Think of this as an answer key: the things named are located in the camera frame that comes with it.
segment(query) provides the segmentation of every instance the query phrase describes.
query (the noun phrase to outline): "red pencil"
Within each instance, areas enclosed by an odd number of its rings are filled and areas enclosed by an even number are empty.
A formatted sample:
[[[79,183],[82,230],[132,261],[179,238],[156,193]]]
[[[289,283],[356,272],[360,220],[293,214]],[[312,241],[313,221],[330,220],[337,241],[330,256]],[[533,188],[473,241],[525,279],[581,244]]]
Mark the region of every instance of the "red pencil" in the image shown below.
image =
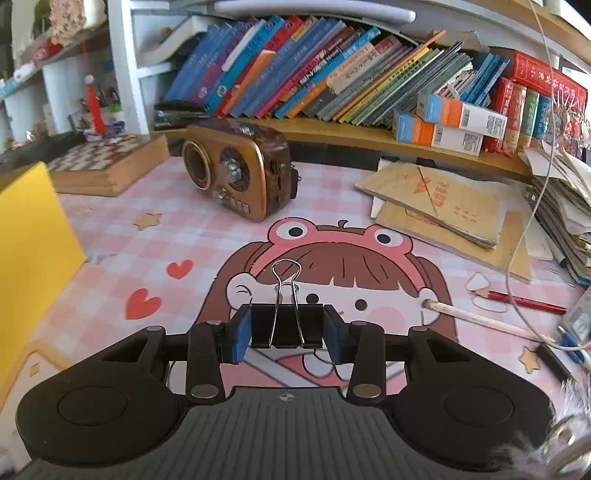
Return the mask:
[[[509,294],[507,293],[488,290],[488,288],[481,288],[480,290],[476,290],[474,293],[486,299],[501,301],[503,303],[511,303],[509,299]],[[515,295],[513,295],[513,298],[515,299],[515,303],[520,307],[527,307],[529,309],[534,310],[542,310],[543,312],[555,313],[557,315],[564,315],[566,313],[566,309],[564,307],[552,305],[551,303],[544,303],[543,301],[525,299],[523,297],[516,297]]]

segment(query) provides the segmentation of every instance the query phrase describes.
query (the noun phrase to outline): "chessboard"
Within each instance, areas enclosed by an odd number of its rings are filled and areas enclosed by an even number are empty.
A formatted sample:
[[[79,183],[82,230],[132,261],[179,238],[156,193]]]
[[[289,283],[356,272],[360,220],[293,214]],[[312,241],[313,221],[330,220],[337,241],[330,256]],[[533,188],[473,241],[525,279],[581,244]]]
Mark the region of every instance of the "chessboard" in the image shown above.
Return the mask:
[[[164,135],[88,142],[47,164],[59,193],[117,196],[168,158]]]

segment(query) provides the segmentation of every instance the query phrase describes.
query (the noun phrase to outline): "metal clip handle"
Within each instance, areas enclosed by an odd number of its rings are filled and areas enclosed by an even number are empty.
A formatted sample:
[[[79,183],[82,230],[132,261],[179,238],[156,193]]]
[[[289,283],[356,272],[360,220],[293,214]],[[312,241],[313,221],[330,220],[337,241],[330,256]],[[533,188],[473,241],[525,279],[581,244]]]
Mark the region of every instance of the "metal clip handle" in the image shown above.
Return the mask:
[[[275,267],[278,264],[280,264],[281,262],[291,262],[291,263],[297,265],[298,271],[293,276],[291,281],[283,281],[281,279],[281,277],[279,276],[279,274],[275,271]],[[301,265],[298,262],[296,262],[295,260],[292,260],[291,258],[282,258],[281,260],[277,260],[275,263],[273,263],[273,266],[271,267],[271,271],[273,272],[273,275],[275,275],[275,278],[277,279],[277,296],[275,296],[275,312],[273,313],[273,327],[271,328],[271,336],[269,337],[269,348],[271,347],[271,345],[273,343],[273,337],[275,335],[275,325],[277,324],[277,311],[279,310],[280,298],[281,298],[281,287],[283,285],[290,285],[291,286],[291,303],[295,309],[295,319],[297,322],[297,330],[298,330],[298,333],[300,334],[301,345],[304,346],[304,335],[302,335],[301,325],[300,325],[300,310],[298,309],[298,306],[297,306],[297,286],[296,286],[296,278],[301,273]]]

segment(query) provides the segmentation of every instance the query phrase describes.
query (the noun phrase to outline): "cartoon girl illustration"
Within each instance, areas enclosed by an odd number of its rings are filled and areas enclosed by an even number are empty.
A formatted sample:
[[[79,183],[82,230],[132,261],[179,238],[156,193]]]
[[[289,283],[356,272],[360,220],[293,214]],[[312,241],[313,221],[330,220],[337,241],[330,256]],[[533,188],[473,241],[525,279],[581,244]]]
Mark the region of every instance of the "cartoon girl illustration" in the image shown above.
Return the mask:
[[[245,303],[274,303],[277,279],[271,267],[277,260],[290,258],[302,266],[297,278],[299,303],[331,304],[344,321],[377,323],[386,333],[405,335],[414,325],[429,325],[457,341],[452,317],[421,306],[425,299],[449,304],[451,298],[439,269],[413,255],[411,238],[380,225],[364,229],[348,228],[346,223],[341,220],[332,226],[302,218],[279,220],[270,227],[267,242],[245,245],[225,262],[197,321],[225,322]],[[287,280],[297,267],[283,262],[276,271]],[[284,303],[291,301],[287,290],[282,297]],[[324,350],[272,355],[315,384],[344,387],[350,377],[351,366],[338,366],[335,371]]]

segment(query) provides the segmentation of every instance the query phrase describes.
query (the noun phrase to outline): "pink desk mat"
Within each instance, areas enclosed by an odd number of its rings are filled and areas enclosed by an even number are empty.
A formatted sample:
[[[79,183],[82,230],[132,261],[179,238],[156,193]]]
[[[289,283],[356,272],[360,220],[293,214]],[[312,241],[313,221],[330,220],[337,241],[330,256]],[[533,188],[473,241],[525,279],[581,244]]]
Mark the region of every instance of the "pink desk mat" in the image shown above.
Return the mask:
[[[34,337],[77,362],[149,325],[183,333],[196,318],[225,321],[251,299],[274,302],[270,266],[291,256],[304,267],[300,303],[317,299],[332,304],[345,321],[379,323],[386,333],[406,334],[413,325],[430,325],[533,382],[554,401],[560,399],[560,386],[543,364],[527,374],[518,360],[524,346],[535,349],[534,342],[421,311],[422,299],[435,295],[523,326],[511,306],[505,313],[489,312],[474,305],[466,289],[467,281],[481,273],[492,289],[504,291],[502,274],[374,225],[371,198],[353,186],[368,172],[315,164],[297,168],[298,197],[263,223],[242,219],[205,198],[176,157],[117,198],[60,195],[89,262]],[[161,213],[161,224],[138,231],[133,222],[143,213]],[[554,262],[533,260],[532,275],[530,285],[512,281],[515,294],[570,307],[582,293],[567,284]],[[284,301],[289,301],[285,288]],[[542,332],[555,334],[557,316],[526,312]],[[564,355],[560,358],[578,368]],[[222,366],[228,391],[234,385],[344,389],[351,369],[334,368],[324,350],[249,349],[243,364]],[[389,364],[387,376],[389,394],[405,385],[402,364]],[[171,388],[184,391],[183,364],[173,369]]]

